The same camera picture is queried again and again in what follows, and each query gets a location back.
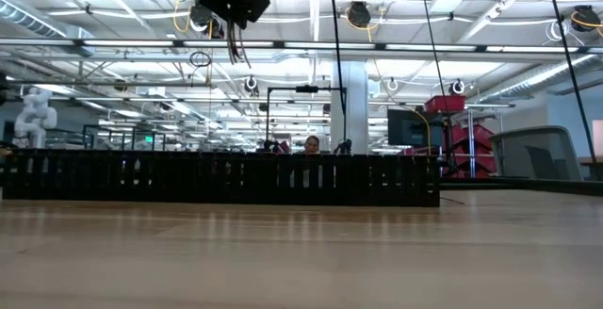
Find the black slotted cable duct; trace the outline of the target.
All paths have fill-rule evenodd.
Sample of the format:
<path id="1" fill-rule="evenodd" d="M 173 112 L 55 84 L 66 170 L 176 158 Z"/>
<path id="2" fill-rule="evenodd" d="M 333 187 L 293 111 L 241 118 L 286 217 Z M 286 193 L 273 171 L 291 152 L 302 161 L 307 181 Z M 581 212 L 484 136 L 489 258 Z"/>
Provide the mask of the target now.
<path id="1" fill-rule="evenodd" d="M 7 199 L 437 207 L 435 159 L 408 155 L 15 150 Z"/>

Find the black aluminium table frame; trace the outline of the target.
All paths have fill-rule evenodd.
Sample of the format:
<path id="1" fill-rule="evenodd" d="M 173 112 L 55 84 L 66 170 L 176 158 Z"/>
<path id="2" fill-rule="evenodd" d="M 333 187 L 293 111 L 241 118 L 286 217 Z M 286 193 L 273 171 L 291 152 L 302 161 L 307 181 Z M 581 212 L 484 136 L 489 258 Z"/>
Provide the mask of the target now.
<path id="1" fill-rule="evenodd" d="M 603 197 L 603 182 L 533 180 L 526 178 L 451 178 L 440 180 L 441 190 L 517 189 Z"/>

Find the grey office chair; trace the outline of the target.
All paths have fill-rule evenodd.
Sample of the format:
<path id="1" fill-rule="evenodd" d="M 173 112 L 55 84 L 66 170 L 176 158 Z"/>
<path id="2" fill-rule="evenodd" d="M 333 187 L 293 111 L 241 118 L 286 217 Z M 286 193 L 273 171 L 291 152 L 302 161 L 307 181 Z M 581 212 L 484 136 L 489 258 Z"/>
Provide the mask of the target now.
<path id="1" fill-rule="evenodd" d="M 497 174 L 506 178 L 581 182 L 570 134 L 557 125 L 536 126 L 489 138 Z"/>

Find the red lidded tote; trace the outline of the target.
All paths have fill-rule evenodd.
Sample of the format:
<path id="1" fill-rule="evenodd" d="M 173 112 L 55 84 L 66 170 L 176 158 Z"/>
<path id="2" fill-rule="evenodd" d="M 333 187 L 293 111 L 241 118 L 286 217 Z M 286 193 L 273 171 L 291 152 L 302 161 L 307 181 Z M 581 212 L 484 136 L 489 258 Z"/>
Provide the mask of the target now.
<path id="1" fill-rule="evenodd" d="M 429 113 L 456 113 L 463 111 L 464 107 L 463 95 L 434 96 L 425 104 Z"/>

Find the silver ceiling air duct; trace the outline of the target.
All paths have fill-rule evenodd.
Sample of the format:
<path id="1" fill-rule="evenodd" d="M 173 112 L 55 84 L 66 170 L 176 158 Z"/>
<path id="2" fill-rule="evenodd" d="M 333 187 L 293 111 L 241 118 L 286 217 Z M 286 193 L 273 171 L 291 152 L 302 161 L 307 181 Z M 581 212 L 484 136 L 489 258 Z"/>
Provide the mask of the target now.
<path id="1" fill-rule="evenodd" d="M 91 38 L 90 32 L 82 27 L 68 25 L 61 28 L 45 22 L 43 19 L 26 11 L 8 0 L 0 0 L 0 19 L 33 32 L 36 36 L 48 39 Z"/>
<path id="2" fill-rule="evenodd" d="M 585 55 L 571 59 L 575 74 L 603 68 L 603 55 Z M 489 90 L 481 91 L 471 98 L 472 103 L 490 104 L 505 98 L 530 93 L 539 88 L 548 88 L 570 78 L 566 61 L 540 65 L 499 83 Z"/>

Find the black gantry frame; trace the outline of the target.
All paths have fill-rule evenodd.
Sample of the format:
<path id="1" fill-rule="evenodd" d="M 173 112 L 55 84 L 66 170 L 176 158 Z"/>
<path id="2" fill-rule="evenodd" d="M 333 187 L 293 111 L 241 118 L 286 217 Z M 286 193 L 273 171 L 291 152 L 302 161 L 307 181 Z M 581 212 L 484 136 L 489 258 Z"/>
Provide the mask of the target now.
<path id="1" fill-rule="evenodd" d="M 314 85 L 299 85 L 299 86 L 295 86 L 295 87 L 268 87 L 268 89 L 267 89 L 265 140 L 269 140 L 270 95 L 275 90 L 290 90 L 290 91 L 295 91 L 296 93 L 317 93 L 320 91 L 329 91 L 329 92 L 337 91 L 339 93 L 339 97 L 340 97 L 339 88 L 331 88 L 331 87 L 322 88 L 322 87 L 314 86 Z M 348 90 L 346 88 L 344 88 L 344 91 L 345 91 L 344 96 L 346 97 L 346 104 L 347 104 Z M 345 116 L 343 115 L 343 139 L 342 139 L 341 143 L 335 147 L 334 153 L 335 154 L 344 154 L 344 155 L 351 154 L 351 140 L 348 139 L 348 136 L 347 136 L 347 111 L 346 111 L 346 115 Z"/>

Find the white building column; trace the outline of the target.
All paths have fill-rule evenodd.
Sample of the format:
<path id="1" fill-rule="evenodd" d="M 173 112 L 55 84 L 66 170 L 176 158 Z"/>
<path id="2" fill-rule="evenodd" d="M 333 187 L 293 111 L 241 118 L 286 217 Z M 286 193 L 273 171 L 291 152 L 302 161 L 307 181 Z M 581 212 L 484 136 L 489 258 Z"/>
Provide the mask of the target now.
<path id="1" fill-rule="evenodd" d="M 368 76 L 363 61 L 342 61 L 341 72 L 338 64 L 332 64 L 331 87 L 339 83 L 347 89 L 346 117 L 343 117 L 340 92 L 331 92 L 331 150 L 347 136 L 351 140 L 351 152 L 365 155 L 368 147 Z"/>

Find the person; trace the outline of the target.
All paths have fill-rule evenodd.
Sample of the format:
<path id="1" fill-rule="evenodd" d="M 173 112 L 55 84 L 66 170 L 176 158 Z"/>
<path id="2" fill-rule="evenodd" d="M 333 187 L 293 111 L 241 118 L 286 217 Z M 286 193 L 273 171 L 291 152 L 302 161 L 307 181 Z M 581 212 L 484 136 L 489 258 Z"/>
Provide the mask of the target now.
<path id="1" fill-rule="evenodd" d="M 303 158 L 300 158 L 293 165 L 293 169 L 289 174 L 288 185 L 304 188 L 323 187 L 324 166 L 322 164 L 313 165 L 310 159 L 312 155 L 322 155 L 320 140 L 317 136 L 311 135 L 305 140 L 302 154 Z"/>

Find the red storage bin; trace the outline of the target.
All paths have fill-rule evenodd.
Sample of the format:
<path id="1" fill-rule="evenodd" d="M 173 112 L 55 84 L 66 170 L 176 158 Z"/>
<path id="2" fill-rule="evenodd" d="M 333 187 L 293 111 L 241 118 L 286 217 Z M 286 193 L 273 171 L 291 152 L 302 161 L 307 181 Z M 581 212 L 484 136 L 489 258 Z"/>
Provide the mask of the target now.
<path id="1" fill-rule="evenodd" d="M 485 128 L 480 124 L 473 125 L 473 141 L 475 145 L 475 149 L 484 149 L 486 151 L 492 150 L 492 145 L 490 142 L 490 137 L 493 136 L 494 133 Z M 454 125 L 451 130 L 451 143 L 454 147 L 459 145 L 464 146 L 466 151 L 468 150 L 468 145 L 470 142 L 469 130 L 468 127 L 462 127 L 461 125 Z"/>
<path id="2" fill-rule="evenodd" d="M 489 178 L 497 172 L 494 158 L 490 155 L 478 155 L 472 162 L 469 154 L 457 154 L 454 156 L 456 171 L 450 172 L 444 167 L 442 173 L 453 178 Z"/>

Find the black monitor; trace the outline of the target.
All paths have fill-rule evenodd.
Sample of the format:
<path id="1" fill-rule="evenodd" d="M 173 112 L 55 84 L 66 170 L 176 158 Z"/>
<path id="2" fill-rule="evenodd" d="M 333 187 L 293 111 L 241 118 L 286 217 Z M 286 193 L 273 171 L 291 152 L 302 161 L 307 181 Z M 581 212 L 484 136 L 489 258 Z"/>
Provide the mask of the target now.
<path id="1" fill-rule="evenodd" d="M 441 147 L 444 143 L 443 127 L 444 121 L 440 114 L 424 114 L 392 108 L 387 110 L 389 145 Z"/>

